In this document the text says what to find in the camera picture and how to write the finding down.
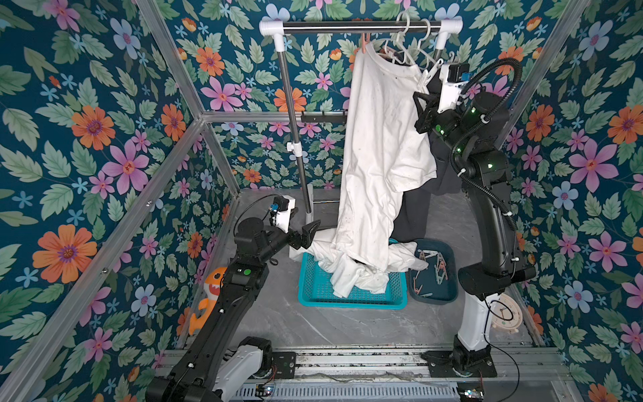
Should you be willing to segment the white garment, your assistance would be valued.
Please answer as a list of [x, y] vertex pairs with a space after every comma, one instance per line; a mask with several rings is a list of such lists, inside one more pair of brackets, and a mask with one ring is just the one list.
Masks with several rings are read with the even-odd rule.
[[330, 273], [333, 294], [339, 298], [348, 298], [355, 286], [372, 294], [383, 294], [386, 291], [391, 273], [405, 273], [409, 270], [424, 271], [429, 263], [415, 256], [416, 242], [387, 243], [383, 248], [384, 268], [369, 265], [349, 257], [333, 246], [335, 229], [324, 229], [316, 233], [313, 243], [307, 249], [293, 248], [289, 256], [299, 261], [305, 253], [314, 257], [318, 265]]
[[430, 140], [415, 129], [413, 95], [423, 74], [395, 65], [365, 45], [355, 57], [343, 154], [343, 174], [333, 248], [333, 291], [386, 288], [393, 265], [389, 239], [403, 195], [437, 176]]

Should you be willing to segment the dark grey t-shirt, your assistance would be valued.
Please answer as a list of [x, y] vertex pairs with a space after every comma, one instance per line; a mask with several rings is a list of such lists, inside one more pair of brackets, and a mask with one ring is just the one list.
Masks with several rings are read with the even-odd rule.
[[401, 243], [425, 238], [432, 196], [457, 194], [461, 190], [461, 180], [449, 164], [450, 149], [434, 133], [429, 134], [428, 139], [437, 165], [437, 177], [418, 189], [404, 193], [391, 234], [393, 239]]

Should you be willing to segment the salmon clothespin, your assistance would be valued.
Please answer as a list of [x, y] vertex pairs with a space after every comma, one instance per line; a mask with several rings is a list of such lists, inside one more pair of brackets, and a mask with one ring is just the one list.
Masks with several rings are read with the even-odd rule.
[[361, 33], [361, 47], [360, 50], [363, 54], [367, 52], [367, 46], [371, 42], [371, 33]]

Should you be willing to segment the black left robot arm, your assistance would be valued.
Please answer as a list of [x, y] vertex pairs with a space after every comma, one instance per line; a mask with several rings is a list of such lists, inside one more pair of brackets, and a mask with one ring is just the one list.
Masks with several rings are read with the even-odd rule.
[[253, 376], [272, 375], [271, 342], [246, 338], [230, 358], [224, 355], [242, 319], [258, 298], [269, 262], [285, 247], [308, 248], [320, 226], [311, 221], [292, 229], [296, 201], [274, 195], [270, 221], [243, 219], [235, 227], [236, 252], [219, 283], [219, 296], [194, 322], [198, 334], [166, 375], [147, 387], [147, 401], [229, 401]]

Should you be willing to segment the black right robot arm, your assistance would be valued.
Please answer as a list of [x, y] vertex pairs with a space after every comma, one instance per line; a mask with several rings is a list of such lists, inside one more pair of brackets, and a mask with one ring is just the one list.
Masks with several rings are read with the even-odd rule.
[[429, 72], [428, 92], [413, 95], [415, 128], [445, 145], [482, 240], [481, 261], [458, 271], [466, 301], [449, 362], [461, 373], [490, 363], [493, 304], [509, 286], [536, 275], [517, 244], [508, 160], [495, 145], [521, 79], [522, 65], [514, 58], [496, 60], [474, 76], [467, 63], [439, 60]]

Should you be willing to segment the teal laundry basket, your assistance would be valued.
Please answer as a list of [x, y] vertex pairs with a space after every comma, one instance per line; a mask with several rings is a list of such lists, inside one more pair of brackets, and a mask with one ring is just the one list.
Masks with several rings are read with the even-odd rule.
[[315, 308], [356, 308], [376, 310], [400, 310], [407, 305], [405, 273], [391, 273], [383, 294], [372, 294], [356, 286], [348, 298], [333, 294], [331, 274], [318, 265], [314, 257], [305, 253], [301, 261], [299, 279], [299, 302]]

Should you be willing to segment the orange shark plush toy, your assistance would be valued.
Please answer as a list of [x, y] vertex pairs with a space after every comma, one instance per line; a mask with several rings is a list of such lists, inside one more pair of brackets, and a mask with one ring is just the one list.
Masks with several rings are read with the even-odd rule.
[[196, 313], [192, 313], [188, 317], [189, 310], [187, 310], [179, 318], [177, 335], [181, 335], [184, 329], [187, 328], [188, 334], [192, 336], [197, 330], [201, 330], [204, 327], [219, 299], [226, 271], [226, 267], [219, 267], [204, 279], [204, 298], [199, 302]]

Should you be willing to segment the dark teal clothespin tray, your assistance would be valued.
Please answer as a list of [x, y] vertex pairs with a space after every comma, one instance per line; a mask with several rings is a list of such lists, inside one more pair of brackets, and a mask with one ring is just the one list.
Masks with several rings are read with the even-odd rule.
[[442, 241], [417, 239], [416, 243], [415, 256], [428, 266], [406, 273], [410, 296], [420, 303], [453, 303], [459, 295], [454, 251]]

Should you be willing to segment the beige round clock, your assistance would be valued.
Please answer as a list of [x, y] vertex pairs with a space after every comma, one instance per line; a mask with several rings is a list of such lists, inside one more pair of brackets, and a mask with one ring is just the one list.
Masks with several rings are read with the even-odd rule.
[[518, 333], [523, 323], [523, 315], [517, 302], [507, 294], [502, 293], [492, 308], [492, 328], [507, 333]]

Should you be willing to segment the black wall hook rail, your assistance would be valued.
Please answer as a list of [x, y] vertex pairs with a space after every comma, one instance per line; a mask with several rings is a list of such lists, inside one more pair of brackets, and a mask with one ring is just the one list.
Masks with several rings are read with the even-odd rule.
[[303, 112], [299, 115], [301, 122], [344, 124], [348, 115], [343, 112]]

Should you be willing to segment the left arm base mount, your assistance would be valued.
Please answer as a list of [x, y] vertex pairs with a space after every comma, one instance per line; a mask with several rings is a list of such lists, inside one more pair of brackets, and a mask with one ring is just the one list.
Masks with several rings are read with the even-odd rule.
[[226, 361], [233, 380], [292, 380], [295, 378], [297, 354], [295, 352], [265, 353], [257, 348], [240, 348]]

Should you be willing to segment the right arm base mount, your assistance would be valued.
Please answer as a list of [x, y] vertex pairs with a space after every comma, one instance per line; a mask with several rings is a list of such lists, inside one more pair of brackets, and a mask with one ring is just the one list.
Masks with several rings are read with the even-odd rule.
[[426, 351], [420, 358], [427, 363], [432, 378], [497, 377], [490, 348], [474, 352], [461, 348], [451, 351]]

